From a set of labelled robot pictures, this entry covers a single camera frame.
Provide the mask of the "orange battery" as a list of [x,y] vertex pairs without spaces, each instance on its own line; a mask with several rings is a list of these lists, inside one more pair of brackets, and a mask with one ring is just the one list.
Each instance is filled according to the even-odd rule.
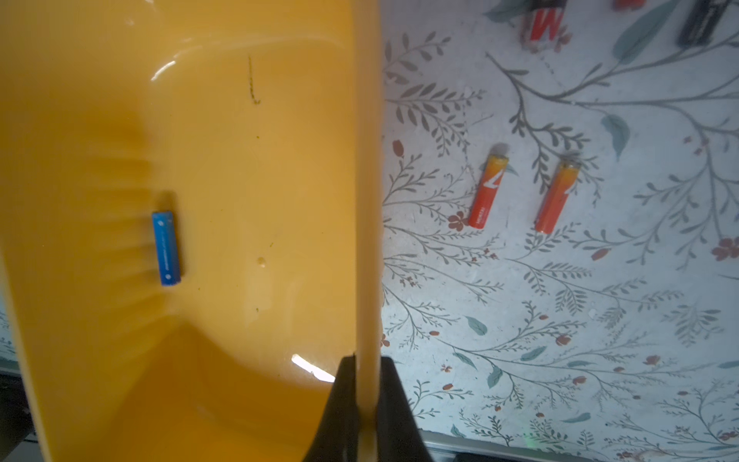
[[575,162],[563,161],[560,164],[534,223],[536,232],[552,234],[569,196],[577,186],[579,172],[579,164]]
[[637,11],[642,9],[646,0],[614,0],[612,8],[615,11]]

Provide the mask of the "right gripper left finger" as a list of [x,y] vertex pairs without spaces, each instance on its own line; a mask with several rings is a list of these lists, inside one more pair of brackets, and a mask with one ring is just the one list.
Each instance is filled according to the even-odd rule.
[[342,359],[304,462],[355,462],[358,450],[356,357]]

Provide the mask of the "blue battery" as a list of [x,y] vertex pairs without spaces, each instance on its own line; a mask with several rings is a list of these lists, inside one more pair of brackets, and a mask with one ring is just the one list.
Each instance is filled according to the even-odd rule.
[[177,285],[182,273],[173,213],[153,213],[152,226],[161,284],[165,287]]

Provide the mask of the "black red battery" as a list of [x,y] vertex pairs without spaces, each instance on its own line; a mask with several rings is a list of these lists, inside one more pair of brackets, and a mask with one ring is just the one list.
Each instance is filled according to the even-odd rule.
[[529,50],[556,45],[567,9],[567,0],[534,0],[523,23],[522,43]]

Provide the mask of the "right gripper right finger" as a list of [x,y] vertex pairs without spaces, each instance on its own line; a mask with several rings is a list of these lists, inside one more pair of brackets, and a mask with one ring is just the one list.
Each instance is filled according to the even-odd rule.
[[392,358],[380,362],[377,445],[380,462],[431,462]]

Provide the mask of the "yellow plastic storage box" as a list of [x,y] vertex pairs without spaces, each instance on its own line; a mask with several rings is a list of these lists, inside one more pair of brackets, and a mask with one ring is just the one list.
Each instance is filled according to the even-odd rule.
[[[5,1],[1,292],[48,461],[298,461],[355,344],[375,1]],[[152,214],[174,215],[161,284]]]

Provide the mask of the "orange battery front mat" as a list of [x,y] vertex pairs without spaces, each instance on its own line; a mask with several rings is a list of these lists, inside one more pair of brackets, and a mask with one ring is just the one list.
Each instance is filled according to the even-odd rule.
[[500,182],[508,166],[508,158],[501,155],[490,155],[483,171],[477,194],[471,206],[469,226],[483,229],[495,202]]

